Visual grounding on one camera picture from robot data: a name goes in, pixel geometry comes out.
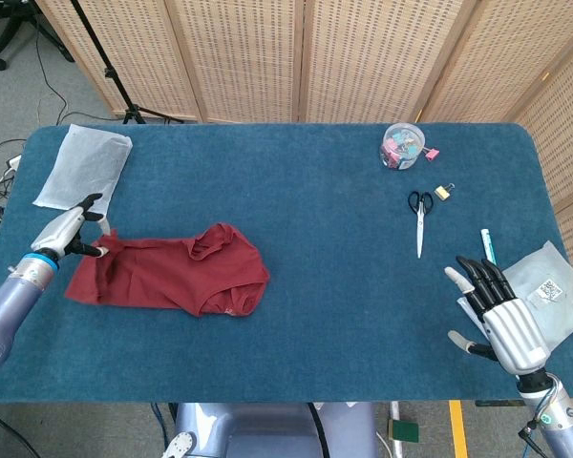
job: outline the scissors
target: scissors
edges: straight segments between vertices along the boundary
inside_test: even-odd
[[[416,253],[420,259],[422,254],[422,239],[424,238],[424,216],[431,213],[433,209],[433,198],[429,193],[419,193],[412,191],[408,197],[410,208],[418,216],[416,226]]]

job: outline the blue ring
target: blue ring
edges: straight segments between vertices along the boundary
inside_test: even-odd
[[[59,270],[59,266],[51,258],[47,258],[45,255],[41,255],[40,253],[28,253],[27,255],[24,256],[24,258],[35,258],[37,260],[43,260],[44,262],[46,262],[48,265],[51,266],[54,273],[57,273],[57,271]]]

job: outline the blue felt tablecloth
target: blue felt tablecloth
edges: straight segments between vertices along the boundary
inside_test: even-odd
[[[80,261],[70,256],[0,368],[0,401],[517,397],[514,377],[446,337],[481,339],[443,268],[483,257],[481,228],[503,267],[548,239],[563,250],[533,142],[511,124],[422,124],[440,155],[396,172],[378,157],[386,127],[99,126],[134,143],[109,210],[123,238],[226,221],[259,248],[271,281],[247,318],[90,306],[63,297]],[[0,283],[59,213],[32,201],[67,129],[26,145],[0,229]],[[418,260],[407,196],[451,182]],[[573,335],[548,368],[573,396]]]

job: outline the silver robotic hand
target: silver robotic hand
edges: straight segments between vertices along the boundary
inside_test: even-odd
[[[467,298],[490,345],[468,341],[454,330],[448,337],[466,352],[498,361],[518,377],[520,396],[533,412],[518,435],[530,448],[547,458],[532,438],[540,427],[554,456],[573,458],[573,403],[558,377],[545,371],[550,350],[537,322],[493,263],[456,260],[470,281],[452,267],[446,267],[446,275]]]
[[[91,194],[45,226],[25,255],[0,286],[0,365],[9,357],[15,333],[57,272],[57,263],[70,253],[104,256],[108,250],[80,241],[86,220],[103,216],[90,212],[101,194]]]

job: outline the maroon fabric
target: maroon fabric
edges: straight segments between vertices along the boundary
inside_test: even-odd
[[[203,313],[250,314],[269,273],[261,255],[235,227],[215,224],[192,239],[121,240],[102,236],[102,258],[84,257],[66,297],[125,307],[182,308]]]

